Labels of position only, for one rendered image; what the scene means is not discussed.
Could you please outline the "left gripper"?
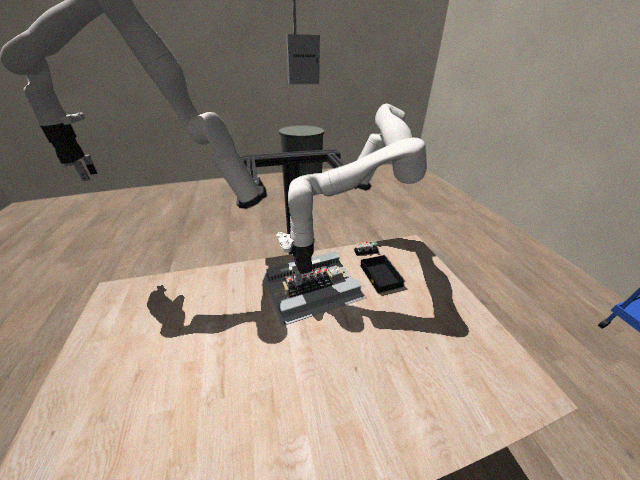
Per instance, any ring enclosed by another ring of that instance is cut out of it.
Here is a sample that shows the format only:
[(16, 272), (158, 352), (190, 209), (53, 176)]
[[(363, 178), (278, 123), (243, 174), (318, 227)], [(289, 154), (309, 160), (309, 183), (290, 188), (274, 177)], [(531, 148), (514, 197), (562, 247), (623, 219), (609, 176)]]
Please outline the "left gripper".
[(314, 253), (315, 242), (313, 229), (304, 234), (295, 233), (291, 230), (291, 238), (290, 234), (282, 232), (277, 233), (276, 236), (283, 252), (288, 253), (292, 250), (295, 262), (295, 264), (291, 265), (292, 275), (295, 273), (296, 286), (302, 285), (302, 274), (312, 271), (311, 258)]

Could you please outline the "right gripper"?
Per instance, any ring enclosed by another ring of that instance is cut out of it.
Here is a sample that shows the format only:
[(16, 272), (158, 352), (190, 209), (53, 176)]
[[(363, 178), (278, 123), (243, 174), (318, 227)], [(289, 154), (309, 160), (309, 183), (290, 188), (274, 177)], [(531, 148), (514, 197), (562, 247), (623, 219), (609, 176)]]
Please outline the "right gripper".
[(66, 115), (61, 104), (50, 107), (33, 108), (33, 111), (45, 136), (54, 146), (61, 164), (65, 166), (74, 165), (82, 181), (88, 181), (90, 178), (81, 161), (77, 161), (80, 158), (84, 159), (90, 174), (98, 173), (90, 158), (91, 156), (84, 155), (82, 148), (77, 143), (77, 136), (71, 125), (72, 123), (84, 120), (85, 117), (83, 113)]

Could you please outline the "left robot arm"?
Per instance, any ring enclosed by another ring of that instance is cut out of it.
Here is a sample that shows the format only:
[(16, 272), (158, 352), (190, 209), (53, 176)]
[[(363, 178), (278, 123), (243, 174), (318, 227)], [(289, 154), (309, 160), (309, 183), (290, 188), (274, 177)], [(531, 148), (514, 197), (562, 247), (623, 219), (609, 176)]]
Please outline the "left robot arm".
[(376, 169), (387, 162), (392, 161), (393, 173), (398, 181), (406, 184), (420, 181), (427, 170), (425, 143), (413, 138), (404, 119), (402, 110), (390, 104), (382, 105), (375, 121), (384, 139), (381, 134), (371, 134), (357, 161), (293, 180), (288, 193), (291, 230), (304, 234), (313, 229), (314, 195), (330, 197), (352, 190), (360, 183), (368, 185)]

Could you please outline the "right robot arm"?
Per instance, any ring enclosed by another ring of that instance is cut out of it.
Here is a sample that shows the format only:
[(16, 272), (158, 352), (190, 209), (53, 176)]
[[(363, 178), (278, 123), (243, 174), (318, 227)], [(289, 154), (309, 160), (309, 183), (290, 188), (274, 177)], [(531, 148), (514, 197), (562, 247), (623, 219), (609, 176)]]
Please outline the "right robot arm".
[(0, 59), (4, 67), (27, 77), (24, 93), (31, 107), (60, 104), (45, 57), (60, 51), (103, 13), (118, 29), (190, 137), (199, 144), (210, 142), (214, 149), (211, 159), (240, 202), (254, 199), (260, 189), (236, 151), (225, 124), (213, 112), (199, 114), (190, 100), (181, 66), (132, 0), (65, 0), (47, 10), (28, 30), (2, 47)]

